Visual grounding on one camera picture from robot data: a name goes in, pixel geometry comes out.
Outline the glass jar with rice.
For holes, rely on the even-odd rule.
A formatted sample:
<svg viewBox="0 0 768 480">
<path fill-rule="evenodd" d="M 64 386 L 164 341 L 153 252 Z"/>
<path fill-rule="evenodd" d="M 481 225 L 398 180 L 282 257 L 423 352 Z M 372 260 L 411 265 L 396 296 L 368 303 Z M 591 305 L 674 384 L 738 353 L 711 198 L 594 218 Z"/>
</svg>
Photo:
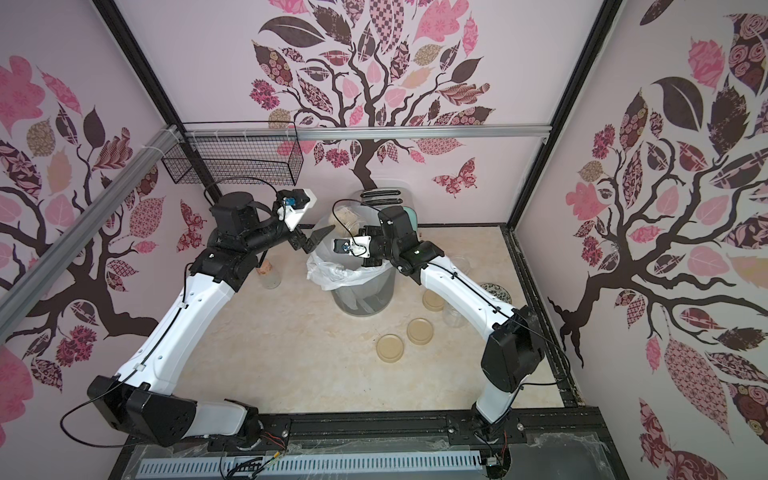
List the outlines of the glass jar with rice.
<svg viewBox="0 0 768 480">
<path fill-rule="evenodd" d="M 462 256 L 452 256 L 451 262 L 453 266 L 462 273 L 469 275 L 472 271 L 472 265 L 469 259 Z"/>
</svg>

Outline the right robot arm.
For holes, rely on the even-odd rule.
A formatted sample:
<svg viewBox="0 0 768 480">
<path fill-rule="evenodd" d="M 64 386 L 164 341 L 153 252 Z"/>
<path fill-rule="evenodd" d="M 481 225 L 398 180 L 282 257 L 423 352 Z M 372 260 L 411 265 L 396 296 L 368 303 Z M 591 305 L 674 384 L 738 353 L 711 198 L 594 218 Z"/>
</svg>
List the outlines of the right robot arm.
<svg viewBox="0 0 768 480">
<path fill-rule="evenodd" d="M 485 341 L 481 370 L 486 384 L 474 409 L 487 424 L 506 416 L 550 343 L 530 307 L 517 308 L 483 289 L 442 249 L 420 239 L 401 207 L 380 210 L 377 224 L 361 227 L 347 247 L 336 240 L 334 251 L 360 258 L 365 266 L 387 262 L 455 308 Z"/>
</svg>

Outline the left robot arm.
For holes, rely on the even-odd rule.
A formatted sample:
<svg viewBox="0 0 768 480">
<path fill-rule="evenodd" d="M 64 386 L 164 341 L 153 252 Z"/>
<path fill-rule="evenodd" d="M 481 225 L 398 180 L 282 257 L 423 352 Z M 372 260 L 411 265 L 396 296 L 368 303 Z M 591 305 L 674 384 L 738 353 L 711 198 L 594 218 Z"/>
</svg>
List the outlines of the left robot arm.
<svg viewBox="0 0 768 480">
<path fill-rule="evenodd" d="M 233 400 L 199 402 L 174 391 L 186 362 L 212 320 L 260 268 L 270 249 L 283 243 L 312 252 L 327 229 L 306 236 L 299 228 L 314 207 L 309 189 L 280 190 L 273 205 L 248 192 L 224 195 L 210 211 L 216 227 L 208 245 L 186 267 L 181 292 L 137 352 L 110 376 L 96 377 L 87 404 L 107 424 L 142 442 L 171 446 L 191 437 L 259 439 L 258 411 Z"/>
</svg>

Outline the glass jar beige lid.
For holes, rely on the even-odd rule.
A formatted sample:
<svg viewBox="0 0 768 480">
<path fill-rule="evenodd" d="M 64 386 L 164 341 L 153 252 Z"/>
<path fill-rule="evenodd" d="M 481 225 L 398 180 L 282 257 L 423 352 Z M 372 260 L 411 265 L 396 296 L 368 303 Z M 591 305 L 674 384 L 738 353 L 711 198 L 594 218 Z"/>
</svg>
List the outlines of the glass jar beige lid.
<svg viewBox="0 0 768 480">
<path fill-rule="evenodd" d="M 443 322 L 450 328 L 463 328 L 468 324 L 466 318 L 451 304 L 446 303 L 442 314 Z"/>
<path fill-rule="evenodd" d="M 360 230 L 371 223 L 367 210 L 360 205 L 341 203 L 328 217 L 328 223 L 334 226 L 337 237 L 355 237 Z"/>
</svg>

